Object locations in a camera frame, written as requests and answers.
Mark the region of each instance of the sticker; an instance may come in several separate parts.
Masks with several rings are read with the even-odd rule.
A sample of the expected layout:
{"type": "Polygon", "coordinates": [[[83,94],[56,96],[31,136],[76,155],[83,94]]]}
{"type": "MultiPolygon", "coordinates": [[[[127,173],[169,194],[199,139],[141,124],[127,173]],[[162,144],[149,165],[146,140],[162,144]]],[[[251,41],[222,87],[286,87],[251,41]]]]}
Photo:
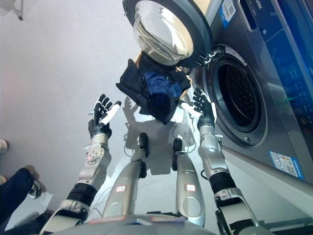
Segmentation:
{"type": "Polygon", "coordinates": [[[222,3],[222,5],[219,9],[219,15],[220,15],[221,20],[223,22],[224,28],[227,28],[231,18],[233,18],[235,13],[236,13],[236,9],[235,9],[233,1],[232,0],[224,0],[224,2],[222,3]]]}
{"type": "Polygon", "coordinates": [[[272,151],[269,153],[277,169],[304,180],[302,170],[296,158],[291,158],[272,151]]]}
{"type": "Polygon", "coordinates": [[[116,188],[116,192],[125,192],[126,191],[126,185],[118,186],[116,188]]]}
{"type": "Polygon", "coordinates": [[[188,192],[195,192],[196,191],[196,186],[194,185],[185,185],[185,190],[188,192]]]}

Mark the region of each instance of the washing machine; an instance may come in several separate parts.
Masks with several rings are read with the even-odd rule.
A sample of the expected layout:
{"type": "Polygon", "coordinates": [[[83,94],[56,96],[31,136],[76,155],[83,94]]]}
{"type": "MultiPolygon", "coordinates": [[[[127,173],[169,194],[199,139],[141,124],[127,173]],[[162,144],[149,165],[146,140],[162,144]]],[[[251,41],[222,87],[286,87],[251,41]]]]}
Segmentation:
{"type": "Polygon", "coordinates": [[[313,184],[313,2],[123,0],[142,49],[196,68],[225,149],[313,184]]]}

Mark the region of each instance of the qr code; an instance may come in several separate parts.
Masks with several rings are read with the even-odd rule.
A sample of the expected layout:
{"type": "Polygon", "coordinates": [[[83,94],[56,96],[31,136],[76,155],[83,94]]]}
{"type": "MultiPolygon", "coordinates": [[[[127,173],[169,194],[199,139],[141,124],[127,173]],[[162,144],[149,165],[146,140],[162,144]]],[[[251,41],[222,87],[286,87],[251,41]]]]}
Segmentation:
{"type": "Polygon", "coordinates": [[[294,175],[294,176],[298,176],[292,166],[287,165],[286,167],[287,167],[288,173],[290,173],[291,175],[294,175]]]}
{"type": "Polygon", "coordinates": [[[223,6],[224,6],[224,12],[226,13],[226,20],[230,21],[230,19],[233,17],[233,15],[236,12],[236,9],[234,7],[232,0],[225,0],[223,3],[223,6]]]}

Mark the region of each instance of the white floor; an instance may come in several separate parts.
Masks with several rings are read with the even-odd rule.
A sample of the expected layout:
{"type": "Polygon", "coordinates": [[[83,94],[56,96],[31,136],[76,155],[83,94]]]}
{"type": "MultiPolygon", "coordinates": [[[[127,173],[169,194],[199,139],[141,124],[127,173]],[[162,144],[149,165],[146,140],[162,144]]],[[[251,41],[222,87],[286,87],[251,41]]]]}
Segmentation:
{"type": "MultiPolygon", "coordinates": [[[[110,187],[137,147],[136,137],[146,132],[151,144],[149,172],[139,181],[135,211],[174,212],[172,142],[178,134],[183,137],[200,172],[196,120],[191,125],[192,120],[178,110],[173,122],[164,126],[139,115],[139,109],[115,86],[128,58],[139,52],[122,1],[25,0],[22,22],[13,10],[8,11],[7,2],[0,0],[0,138],[9,141],[10,150],[0,155],[0,174],[10,176],[20,167],[33,165],[47,190],[36,200],[38,206],[26,200],[11,226],[47,206],[55,210],[67,197],[84,164],[84,147],[90,142],[88,113],[102,93],[123,104],[111,121],[112,161],[92,207],[102,212],[110,187]]],[[[20,0],[15,6],[19,9],[20,0]]],[[[229,168],[259,220],[306,216],[263,183],[231,164],[229,168]]],[[[217,233],[213,193],[207,181],[200,181],[206,227],[217,233]]],[[[99,216],[93,210],[90,218],[99,216]]]]}

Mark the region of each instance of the person's leg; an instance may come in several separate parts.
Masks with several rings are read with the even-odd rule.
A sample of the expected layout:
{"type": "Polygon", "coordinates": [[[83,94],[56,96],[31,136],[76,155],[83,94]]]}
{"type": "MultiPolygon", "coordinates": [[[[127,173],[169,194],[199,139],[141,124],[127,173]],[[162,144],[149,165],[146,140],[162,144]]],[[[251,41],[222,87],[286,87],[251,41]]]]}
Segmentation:
{"type": "Polygon", "coordinates": [[[33,184],[32,174],[22,168],[0,185],[0,224],[23,202],[33,184]]]}
{"type": "Polygon", "coordinates": [[[50,219],[51,214],[43,213],[39,215],[36,219],[26,223],[14,227],[10,230],[7,230],[0,235],[32,235],[32,234],[39,234],[41,229],[44,227],[46,222],[50,219]]]}

